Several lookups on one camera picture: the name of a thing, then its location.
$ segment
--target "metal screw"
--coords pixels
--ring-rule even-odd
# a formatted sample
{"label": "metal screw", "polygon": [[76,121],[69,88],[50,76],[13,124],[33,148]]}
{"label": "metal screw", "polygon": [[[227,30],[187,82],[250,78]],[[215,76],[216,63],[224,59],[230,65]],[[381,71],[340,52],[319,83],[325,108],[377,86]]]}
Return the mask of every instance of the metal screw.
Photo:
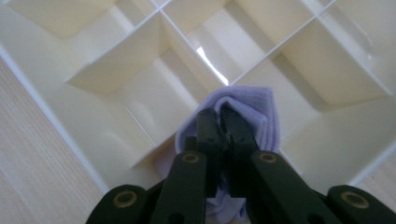
{"label": "metal screw", "polygon": [[260,160],[273,163],[276,162],[276,157],[272,154],[263,152],[262,154],[260,154]]}
{"label": "metal screw", "polygon": [[352,191],[344,191],[341,193],[341,198],[344,202],[349,203],[350,205],[356,208],[368,208],[370,206],[367,199],[363,198],[359,194],[352,192]]}
{"label": "metal screw", "polygon": [[196,163],[199,161],[199,156],[195,154],[186,154],[183,156],[182,160],[188,163]]}
{"label": "metal screw", "polygon": [[137,200],[137,194],[131,190],[125,190],[116,195],[113,199],[114,205],[118,208],[131,206]]}

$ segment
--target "white grid compartment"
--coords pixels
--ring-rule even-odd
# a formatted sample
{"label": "white grid compartment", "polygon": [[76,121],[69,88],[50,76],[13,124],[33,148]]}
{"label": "white grid compartment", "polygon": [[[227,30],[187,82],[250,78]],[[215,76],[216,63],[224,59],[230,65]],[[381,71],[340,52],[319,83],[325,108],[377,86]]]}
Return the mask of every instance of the white grid compartment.
{"label": "white grid compartment", "polygon": [[103,192],[160,180],[155,156],[225,85],[274,89],[281,151],[323,193],[396,146],[392,0],[120,0],[67,39],[8,2],[0,54]]}

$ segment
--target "lavender towel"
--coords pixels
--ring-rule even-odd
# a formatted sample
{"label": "lavender towel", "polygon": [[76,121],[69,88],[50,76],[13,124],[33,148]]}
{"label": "lavender towel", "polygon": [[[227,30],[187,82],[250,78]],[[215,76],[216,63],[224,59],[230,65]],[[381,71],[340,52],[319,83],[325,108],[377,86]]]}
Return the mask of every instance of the lavender towel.
{"label": "lavender towel", "polygon": [[[196,136],[195,117],[203,109],[213,108],[219,115],[223,105],[238,112],[250,125],[261,150],[277,151],[279,125],[272,89],[264,87],[225,87],[213,91],[181,126],[176,135],[176,151],[181,152],[184,139]],[[228,223],[235,216],[245,216],[245,200],[234,199],[227,188],[218,189],[217,197],[207,200],[206,214],[218,223]]]}

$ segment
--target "purple cloth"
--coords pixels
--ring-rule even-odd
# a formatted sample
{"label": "purple cloth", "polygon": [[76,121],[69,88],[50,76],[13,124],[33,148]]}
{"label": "purple cloth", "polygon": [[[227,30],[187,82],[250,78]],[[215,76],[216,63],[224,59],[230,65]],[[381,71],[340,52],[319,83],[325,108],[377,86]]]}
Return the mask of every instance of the purple cloth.
{"label": "purple cloth", "polygon": [[[176,151],[181,152],[184,139],[196,136],[195,117],[203,109],[213,108],[219,115],[223,105],[238,112],[250,125],[261,150],[278,151],[279,125],[272,89],[235,86],[213,91],[181,126],[176,135]],[[234,217],[245,217],[245,200],[231,198],[227,188],[218,189],[217,197],[207,200],[206,214],[218,223],[228,223]]]}

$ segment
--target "wooden surface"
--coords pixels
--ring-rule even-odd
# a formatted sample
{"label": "wooden surface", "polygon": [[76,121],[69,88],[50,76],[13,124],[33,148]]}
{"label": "wooden surface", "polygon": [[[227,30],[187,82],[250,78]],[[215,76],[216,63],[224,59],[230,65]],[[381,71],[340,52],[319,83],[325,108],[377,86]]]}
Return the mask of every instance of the wooden surface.
{"label": "wooden surface", "polygon": [[[358,187],[396,211],[396,153]],[[0,222],[84,223],[102,196],[0,59]]]}

